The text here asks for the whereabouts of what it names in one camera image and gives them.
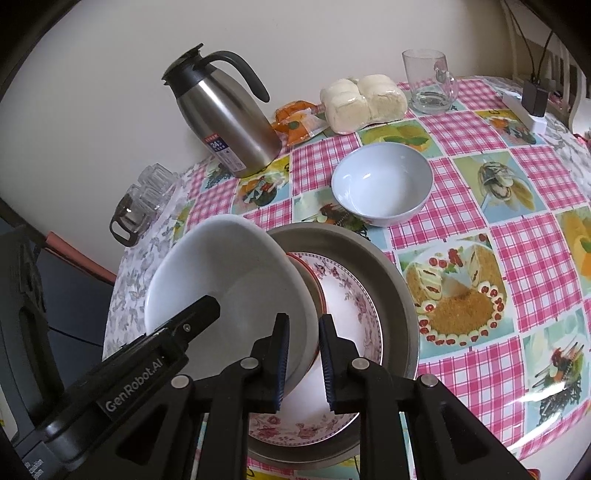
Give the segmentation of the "floral rimmed white plate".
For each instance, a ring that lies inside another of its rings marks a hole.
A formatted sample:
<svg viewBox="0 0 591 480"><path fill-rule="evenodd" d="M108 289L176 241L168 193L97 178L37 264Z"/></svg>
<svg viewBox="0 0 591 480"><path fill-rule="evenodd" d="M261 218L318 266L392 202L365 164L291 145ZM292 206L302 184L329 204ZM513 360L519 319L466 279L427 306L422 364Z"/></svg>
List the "floral rimmed white plate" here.
<svg viewBox="0 0 591 480"><path fill-rule="evenodd" d="M382 363L385 348L379 314L360 281L325 256L294 252L290 257L315 278L338 335L352 340L361 356ZM338 415L329 409L322 360L315 359L304 379L284 396L279 412L252 414L249 435L273 446L304 447L334 437L355 419L355 414Z"/></svg>

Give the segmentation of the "pink checkered tablecloth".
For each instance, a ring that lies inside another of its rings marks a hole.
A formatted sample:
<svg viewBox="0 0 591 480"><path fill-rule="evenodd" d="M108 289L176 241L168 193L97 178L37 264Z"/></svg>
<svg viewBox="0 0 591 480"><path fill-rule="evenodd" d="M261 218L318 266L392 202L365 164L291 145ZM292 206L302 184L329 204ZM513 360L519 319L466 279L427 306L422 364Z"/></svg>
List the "pink checkered tablecloth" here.
<svg viewBox="0 0 591 480"><path fill-rule="evenodd" d="M187 170L166 211L119 266L103 352L144 330L148 284L169 249L211 216L271 229L347 228L380 248L412 289L429 272L467 274L493 300L473 319L419 294L419 369L432 373L519 459L558 458L557 439L590 421L590 156L557 119L529 132L503 103L506 79L458 83L452 109L408 113L346 136L283 149L262 172L232 177L216 160ZM332 195L332 172L362 146L394 142L421 153L432 193L412 219L370 227Z"/></svg>

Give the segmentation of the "stainless steel plate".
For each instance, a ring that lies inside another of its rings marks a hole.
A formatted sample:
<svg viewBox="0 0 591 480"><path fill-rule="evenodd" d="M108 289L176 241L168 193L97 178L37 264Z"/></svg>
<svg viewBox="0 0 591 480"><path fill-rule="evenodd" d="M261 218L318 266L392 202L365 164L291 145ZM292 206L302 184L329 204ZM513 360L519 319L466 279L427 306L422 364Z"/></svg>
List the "stainless steel plate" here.
<svg viewBox="0 0 591 480"><path fill-rule="evenodd" d="M351 272L368 291L383 329L383 366L391 374L413 379L420 353L414 302L394 263L377 246L346 228L321 223L294 223L269 231L284 251L325 256ZM294 470L329 467L360 453L361 420L332 438L303 447L280 447L249 438L249 457Z"/></svg>

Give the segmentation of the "strawberry pattern white bowl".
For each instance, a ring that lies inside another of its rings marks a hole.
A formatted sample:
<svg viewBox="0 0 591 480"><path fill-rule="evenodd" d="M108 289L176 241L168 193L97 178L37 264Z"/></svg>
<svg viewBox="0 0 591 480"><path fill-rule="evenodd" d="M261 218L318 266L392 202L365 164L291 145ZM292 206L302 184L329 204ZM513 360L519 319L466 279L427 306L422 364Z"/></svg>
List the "strawberry pattern white bowl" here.
<svg viewBox="0 0 591 480"><path fill-rule="evenodd" d="M288 378L303 378L318 356L318 318L328 312L325 292L311 265L297 253L281 257L281 312L290 318Z"/></svg>

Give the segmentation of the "white square bowl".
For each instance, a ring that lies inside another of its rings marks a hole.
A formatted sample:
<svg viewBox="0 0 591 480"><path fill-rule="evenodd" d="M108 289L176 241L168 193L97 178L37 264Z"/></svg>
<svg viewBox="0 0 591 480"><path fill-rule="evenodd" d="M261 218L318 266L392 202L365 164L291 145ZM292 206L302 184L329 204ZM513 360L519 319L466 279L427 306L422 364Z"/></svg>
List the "white square bowl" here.
<svg viewBox="0 0 591 480"><path fill-rule="evenodd" d="M189 343L183 373L194 380L242 360L273 332L276 315L290 318L284 390L296 388L318 353L318 316L311 294L287 253L256 224L236 215L204 220L157 267L144 304L151 334L204 295L221 316Z"/></svg>

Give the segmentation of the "stainless steel thermos jug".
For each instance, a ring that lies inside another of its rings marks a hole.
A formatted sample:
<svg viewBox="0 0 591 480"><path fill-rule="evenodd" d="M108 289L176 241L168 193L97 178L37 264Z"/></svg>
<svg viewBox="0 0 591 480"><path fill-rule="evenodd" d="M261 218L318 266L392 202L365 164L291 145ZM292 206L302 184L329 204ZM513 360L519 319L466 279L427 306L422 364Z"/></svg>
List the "stainless steel thermos jug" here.
<svg viewBox="0 0 591 480"><path fill-rule="evenodd" d="M270 94L252 67L238 54L200 54L198 44L164 72L186 124L229 173L255 174L273 162L283 143L260 110Z"/></svg>

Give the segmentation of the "orange snack packet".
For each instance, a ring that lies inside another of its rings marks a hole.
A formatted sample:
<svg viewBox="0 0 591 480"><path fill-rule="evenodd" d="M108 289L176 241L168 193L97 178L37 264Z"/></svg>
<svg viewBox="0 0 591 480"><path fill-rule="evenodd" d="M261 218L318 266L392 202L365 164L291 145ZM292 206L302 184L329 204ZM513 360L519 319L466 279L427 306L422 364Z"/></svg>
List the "orange snack packet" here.
<svg viewBox="0 0 591 480"><path fill-rule="evenodd" d="M287 147L294 147L329 128L320 106L304 100L290 102L274 113L271 127Z"/></svg>

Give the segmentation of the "black power adapter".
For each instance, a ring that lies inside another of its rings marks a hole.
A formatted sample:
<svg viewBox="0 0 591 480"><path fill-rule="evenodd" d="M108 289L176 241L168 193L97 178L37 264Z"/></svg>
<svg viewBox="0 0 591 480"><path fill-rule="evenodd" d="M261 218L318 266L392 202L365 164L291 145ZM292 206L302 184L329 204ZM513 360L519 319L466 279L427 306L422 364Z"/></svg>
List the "black power adapter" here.
<svg viewBox="0 0 591 480"><path fill-rule="evenodd" d="M548 96L548 91L540 82L526 80L523 85L522 106L533 117L544 117Z"/></svg>

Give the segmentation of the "clear glass mug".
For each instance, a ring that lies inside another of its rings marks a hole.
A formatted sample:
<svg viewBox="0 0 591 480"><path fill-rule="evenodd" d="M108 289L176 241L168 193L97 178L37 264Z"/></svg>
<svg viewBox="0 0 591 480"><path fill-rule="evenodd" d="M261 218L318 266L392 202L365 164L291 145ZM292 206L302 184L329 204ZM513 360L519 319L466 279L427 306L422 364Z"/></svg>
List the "clear glass mug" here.
<svg viewBox="0 0 591 480"><path fill-rule="evenodd" d="M459 84L446 55L433 49L408 49L402 57L413 108L429 115L449 111L459 96Z"/></svg>

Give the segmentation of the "clear drinking glass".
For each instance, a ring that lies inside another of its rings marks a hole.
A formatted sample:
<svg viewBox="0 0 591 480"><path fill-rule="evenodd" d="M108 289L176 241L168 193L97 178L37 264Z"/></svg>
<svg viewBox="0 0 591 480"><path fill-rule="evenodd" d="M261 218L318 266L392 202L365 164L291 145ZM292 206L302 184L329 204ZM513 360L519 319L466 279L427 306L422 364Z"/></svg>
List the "clear drinking glass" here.
<svg viewBox="0 0 591 480"><path fill-rule="evenodd" d="M126 194L131 203L141 209L145 214L155 215L160 211L162 195L149 185L131 185Z"/></svg>
<svg viewBox="0 0 591 480"><path fill-rule="evenodd" d="M146 166L138 176L138 183L166 196L176 184L179 176L159 163Z"/></svg>

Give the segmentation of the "light blue bowl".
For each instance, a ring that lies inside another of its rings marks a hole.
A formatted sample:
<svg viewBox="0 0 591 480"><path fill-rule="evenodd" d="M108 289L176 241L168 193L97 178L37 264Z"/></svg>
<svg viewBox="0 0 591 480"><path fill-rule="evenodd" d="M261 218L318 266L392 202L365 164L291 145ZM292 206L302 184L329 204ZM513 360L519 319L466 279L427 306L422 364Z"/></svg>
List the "light blue bowl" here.
<svg viewBox="0 0 591 480"><path fill-rule="evenodd" d="M332 172L332 196L370 226L386 228L416 216L429 200L428 160L400 143L373 143L349 153Z"/></svg>

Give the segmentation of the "bag of white buns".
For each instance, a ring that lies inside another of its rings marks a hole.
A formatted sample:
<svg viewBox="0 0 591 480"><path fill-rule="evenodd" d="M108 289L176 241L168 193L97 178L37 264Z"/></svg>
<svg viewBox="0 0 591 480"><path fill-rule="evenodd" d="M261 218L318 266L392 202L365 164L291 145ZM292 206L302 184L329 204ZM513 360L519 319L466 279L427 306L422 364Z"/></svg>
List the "bag of white buns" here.
<svg viewBox="0 0 591 480"><path fill-rule="evenodd" d="M405 93L387 75L342 78L321 90L325 120L332 131L348 135L378 123L402 120L408 112Z"/></svg>

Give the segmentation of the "white power strip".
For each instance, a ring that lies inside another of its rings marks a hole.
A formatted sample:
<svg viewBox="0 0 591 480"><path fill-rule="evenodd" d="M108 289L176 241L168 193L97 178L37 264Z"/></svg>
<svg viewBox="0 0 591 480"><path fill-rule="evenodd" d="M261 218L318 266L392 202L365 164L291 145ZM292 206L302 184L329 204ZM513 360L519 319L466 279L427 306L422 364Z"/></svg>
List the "white power strip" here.
<svg viewBox="0 0 591 480"><path fill-rule="evenodd" d="M530 114L522 105L522 97L520 95L514 92L504 92L502 94L502 101L532 133L540 135L546 133L546 118L544 116Z"/></svg>

